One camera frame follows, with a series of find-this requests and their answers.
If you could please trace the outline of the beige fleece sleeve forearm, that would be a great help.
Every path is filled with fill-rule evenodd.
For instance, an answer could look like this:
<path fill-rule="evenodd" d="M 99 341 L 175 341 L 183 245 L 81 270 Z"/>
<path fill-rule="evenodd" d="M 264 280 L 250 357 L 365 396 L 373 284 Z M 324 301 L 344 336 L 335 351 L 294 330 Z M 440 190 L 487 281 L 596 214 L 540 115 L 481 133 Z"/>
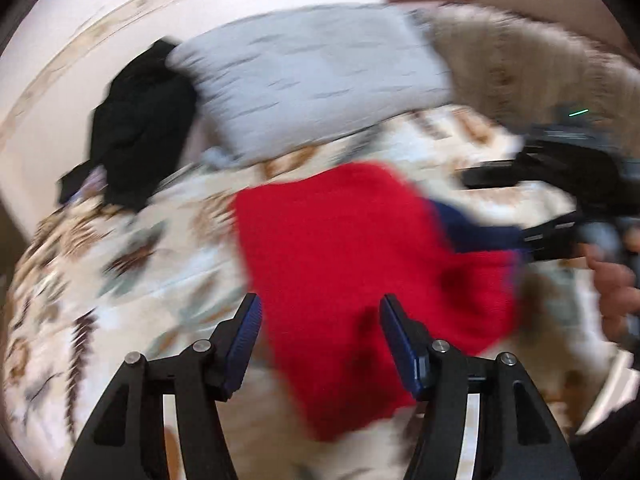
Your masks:
<path fill-rule="evenodd" d="M 454 102 L 507 122 L 546 122 L 575 103 L 629 145 L 639 140 L 639 70 L 595 41 L 555 25 L 484 6 L 427 12 L 447 63 Z"/>

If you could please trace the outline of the person's right hand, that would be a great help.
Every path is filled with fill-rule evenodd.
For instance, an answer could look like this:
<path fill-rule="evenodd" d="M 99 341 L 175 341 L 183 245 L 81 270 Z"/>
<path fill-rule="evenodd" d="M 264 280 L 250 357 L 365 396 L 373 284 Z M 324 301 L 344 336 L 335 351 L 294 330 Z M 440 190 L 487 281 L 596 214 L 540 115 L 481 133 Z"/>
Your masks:
<path fill-rule="evenodd" d="M 622 264 L 603 261 L 597 246 L 582 244 L 582 253 L 599 295 L 602 332 L 608 340 L 620 344 L 627 333 L 626 316 L 639 312 L 636 277 Z"/>

